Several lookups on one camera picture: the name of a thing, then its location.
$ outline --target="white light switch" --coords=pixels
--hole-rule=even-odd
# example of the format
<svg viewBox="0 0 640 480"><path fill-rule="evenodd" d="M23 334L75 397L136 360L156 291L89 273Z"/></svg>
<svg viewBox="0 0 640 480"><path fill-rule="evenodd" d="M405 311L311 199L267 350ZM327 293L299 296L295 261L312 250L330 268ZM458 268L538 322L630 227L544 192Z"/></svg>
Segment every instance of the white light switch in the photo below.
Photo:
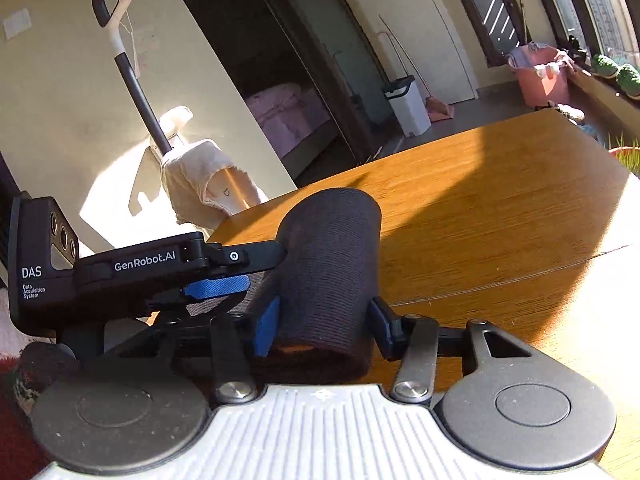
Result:
<svg viewBox="0 0 640 480"><path fill-rule="evenodd" d="M4 36L10 40L12 37L31 28L29 11L27 9L20 9L18 12L14 12L8 18L2 20L2 25L4 26Z"/></svg>

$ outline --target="screw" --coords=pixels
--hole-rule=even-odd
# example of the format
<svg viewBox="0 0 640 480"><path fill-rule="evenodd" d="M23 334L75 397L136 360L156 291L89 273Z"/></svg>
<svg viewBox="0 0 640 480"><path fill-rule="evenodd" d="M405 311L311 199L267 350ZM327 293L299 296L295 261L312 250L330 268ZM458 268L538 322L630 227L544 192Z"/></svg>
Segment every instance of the screw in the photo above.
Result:
<svg viewBox="0 0 640 480"><path fill-rule="evenodd" d="M403 381L394 386L394 393L401 399L416 400L429 393L429 389L416 381Z"/></svg>
<svg viewBox="0 0 640 480"><path fill-rule="evenodd" d="M230 381L218 388L218 397L226 402L245 402L254 392L250 384L241 381Z"/></svg>

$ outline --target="blue textured pad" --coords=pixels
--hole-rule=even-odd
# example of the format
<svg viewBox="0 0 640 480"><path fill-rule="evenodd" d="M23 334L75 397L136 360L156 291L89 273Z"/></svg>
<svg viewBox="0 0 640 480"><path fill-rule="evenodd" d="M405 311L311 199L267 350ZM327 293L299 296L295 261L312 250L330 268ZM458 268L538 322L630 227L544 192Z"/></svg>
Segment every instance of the blue textured pad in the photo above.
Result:
<svg viewBox="0 0 640 480"><path fill-rule="evenodd" d="M218 280L201 280L200 282L187 285L183 291L186 296L204 301L210 300L211 298L228 296L235 292L244 292L249 289L249 285L251 285L249 276L243 274L242 276L231 276Z"/></svg>
<svg viewBox="0 0 640 480"><path fill-rule="evenodd" d="M267 310L255 325L254 353L258 357L267 357L276 337L280 321L280 298L271 301Z"/></svg>

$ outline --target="window ledge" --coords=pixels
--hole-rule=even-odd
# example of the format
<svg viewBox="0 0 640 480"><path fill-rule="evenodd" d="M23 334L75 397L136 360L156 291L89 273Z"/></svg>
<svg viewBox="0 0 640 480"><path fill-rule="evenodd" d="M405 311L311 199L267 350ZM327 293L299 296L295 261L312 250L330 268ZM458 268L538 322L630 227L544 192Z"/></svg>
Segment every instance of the window ledge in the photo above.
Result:
<svg viewBox="0 0 640 480"><path fill-rule="evenodd" d="M615 81L594 76L587 68L576 65L571 81L591 98L596 99L614 114L629 133L640 138L640 102L630 99Z"/></svg>

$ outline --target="vacuum cleaner handle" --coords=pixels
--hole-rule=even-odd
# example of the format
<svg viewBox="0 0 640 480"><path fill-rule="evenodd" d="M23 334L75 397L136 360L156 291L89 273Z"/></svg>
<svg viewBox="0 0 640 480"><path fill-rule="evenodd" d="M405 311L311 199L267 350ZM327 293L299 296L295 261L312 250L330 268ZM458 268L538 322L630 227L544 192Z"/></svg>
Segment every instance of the vacuum cleaner handle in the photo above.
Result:
<svg viewBox="0 0 640 480"><path fill-rule="evenodd" d="M158 118L156 118L145 93L140 87L140 83L138 83L136 79L136 74L131 67L124 44L122 43L122 38L120 37L120 20L124 16L130 3L131 0L118 0L113 12L109 13L109 9L104 0L92 0L95 17L98 20L98 24L107 31L111 46L113 47L116 65L120 70L125 85L127 85L127 89L129 89L129 94L140 112L146 129L149 131L149 134L151 134L160 152L164 155L171 151L171 144L169 144L169 141L162 131Z"/></svg>

